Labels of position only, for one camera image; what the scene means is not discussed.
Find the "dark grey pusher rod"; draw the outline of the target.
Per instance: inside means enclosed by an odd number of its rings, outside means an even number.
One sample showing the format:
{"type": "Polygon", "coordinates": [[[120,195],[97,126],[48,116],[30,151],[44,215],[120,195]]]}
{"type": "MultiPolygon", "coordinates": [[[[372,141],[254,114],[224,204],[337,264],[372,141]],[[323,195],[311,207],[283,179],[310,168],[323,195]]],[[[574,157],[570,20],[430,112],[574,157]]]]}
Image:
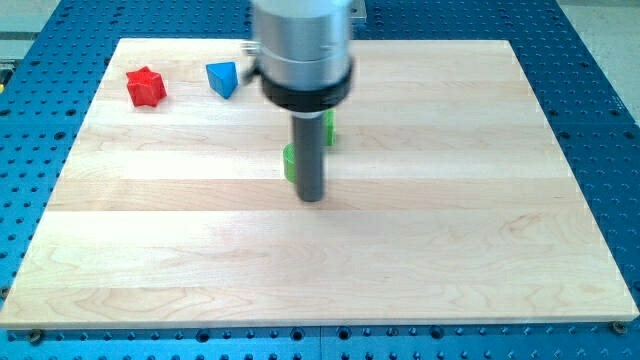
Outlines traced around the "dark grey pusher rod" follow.
{"type": "Polygon", "coordinates": [[[296,193],[304,202],[320,201],[325,193],[324,113],[293,112],[291,120],[296,193]]]}

